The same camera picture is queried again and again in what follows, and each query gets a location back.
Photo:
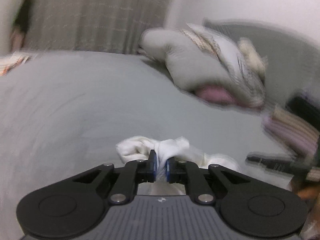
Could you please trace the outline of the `white cloth garment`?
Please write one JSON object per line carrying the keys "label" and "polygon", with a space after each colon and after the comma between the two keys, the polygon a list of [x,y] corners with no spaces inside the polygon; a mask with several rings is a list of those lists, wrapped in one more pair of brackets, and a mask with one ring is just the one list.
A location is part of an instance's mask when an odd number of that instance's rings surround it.
{"label": "white cloth garment", "polygon": [[199,168],[208,168],[210,164],[218,164],[240,172],[238,163],[231,157],[223,154],[209,155],[191,146],[184,137],[168,140],[155,140],[147,137],[136,136],[127,138],[116,145],[116,151],[123,163],[149,158],[154,150],[157,157],[156,181],[142,183],[138,187],[138,194],[151,196],[176,196],[184,195],[182,184],[169,184],[166,179],[165,165],[168,159],[191,161]]}

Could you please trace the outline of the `stack of folded clothes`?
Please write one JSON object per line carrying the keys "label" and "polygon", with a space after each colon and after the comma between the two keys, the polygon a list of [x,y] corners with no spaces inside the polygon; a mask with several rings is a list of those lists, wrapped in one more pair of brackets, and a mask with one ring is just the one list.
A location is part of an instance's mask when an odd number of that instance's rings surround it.
{"label": "stack of folded clothes", "polygon": [[318,148],[319,130],[302,118],[280,107],[262,121],[265,131],[303,158],[312,158]]}

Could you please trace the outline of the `pink folded blanket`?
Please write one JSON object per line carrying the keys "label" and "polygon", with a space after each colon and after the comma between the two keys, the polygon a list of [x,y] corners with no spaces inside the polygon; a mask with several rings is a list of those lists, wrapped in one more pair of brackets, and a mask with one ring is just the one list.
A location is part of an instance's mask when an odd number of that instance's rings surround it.
{"label": "pink folded blanket", "polygon": [[216,105],[233,105],[240,107],[247,107],[248,105],[238,100],[228,90],[220,86],[206,85],[195,90],[195,95],[208,102]]}

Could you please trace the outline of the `grey bed sheet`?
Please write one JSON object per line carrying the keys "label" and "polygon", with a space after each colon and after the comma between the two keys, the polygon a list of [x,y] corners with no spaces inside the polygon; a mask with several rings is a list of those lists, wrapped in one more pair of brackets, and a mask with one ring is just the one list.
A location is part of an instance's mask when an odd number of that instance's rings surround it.
{"label": "grey bed sheet", "polygon": [[133,136],[185,137],[240,171],[287,188],[290,178],[245,163],[249,152],[285,155],[262,116],[209,105],[177,89],[139,56],[56,51],[1,77],[1,239],[19,239],[16,206],[29,192],[102,163],[121,165],[116,144]]}

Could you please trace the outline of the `grey bed pillow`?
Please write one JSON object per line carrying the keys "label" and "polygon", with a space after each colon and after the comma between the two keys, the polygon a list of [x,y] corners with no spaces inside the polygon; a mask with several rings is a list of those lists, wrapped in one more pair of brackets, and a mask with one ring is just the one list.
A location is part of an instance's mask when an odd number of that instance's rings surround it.
{"label": "grey bed pillow", "polygon": [[307,36],[259,21],[204,19],[203,25],[234,42],[251,40],[261,57],[267,57],[265,87],[268,100],[284,105],[297,92],[319,102],[319,44]]}

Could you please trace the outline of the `grey folded quilt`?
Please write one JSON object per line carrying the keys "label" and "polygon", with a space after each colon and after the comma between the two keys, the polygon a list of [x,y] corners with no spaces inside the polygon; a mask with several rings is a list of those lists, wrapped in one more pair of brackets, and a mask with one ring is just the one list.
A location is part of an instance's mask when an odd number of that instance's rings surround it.
{"label": "grey folded quilt", "polygon": [[249,68],[238,45],[228,36],[200,25],[187,30],[152,28],[144,31],[140,47],[150,59],[164,64],[175,86],[195,94],[206,85],[223,87],[246,108],[265,103],[265,87]]}

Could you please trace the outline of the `cream plush toy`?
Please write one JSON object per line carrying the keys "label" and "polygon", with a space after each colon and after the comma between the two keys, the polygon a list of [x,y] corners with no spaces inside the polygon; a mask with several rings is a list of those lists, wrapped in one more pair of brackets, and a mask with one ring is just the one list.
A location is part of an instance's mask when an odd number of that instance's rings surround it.
{"label": "cream plush toy", "polygon": [[256,51],[250,39],[241,37],[238,41],[238,48],[243,54],[246,64],[255,72],[262,81],[265,80],[268,67],[267,57],[261,57]]}

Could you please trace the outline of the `grey patterned curtain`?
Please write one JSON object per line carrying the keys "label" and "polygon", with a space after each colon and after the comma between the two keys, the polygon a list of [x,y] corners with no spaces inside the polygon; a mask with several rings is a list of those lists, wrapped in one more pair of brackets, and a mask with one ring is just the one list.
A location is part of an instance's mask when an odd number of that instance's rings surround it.
{"label": "grey patterned curtain", "polygon": [[162,27],[171,0],[32,0],[25,47],[135,54]]}

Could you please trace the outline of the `open book on bed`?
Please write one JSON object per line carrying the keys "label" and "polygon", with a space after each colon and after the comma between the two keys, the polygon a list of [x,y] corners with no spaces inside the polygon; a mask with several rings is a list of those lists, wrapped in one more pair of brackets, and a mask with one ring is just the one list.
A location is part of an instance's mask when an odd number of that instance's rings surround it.
{"label": "open book on bed", "polygon": [[35,54],[14,52],[7,56],[1,56],[1,76],[5,76],[16,67],[32,60]]}

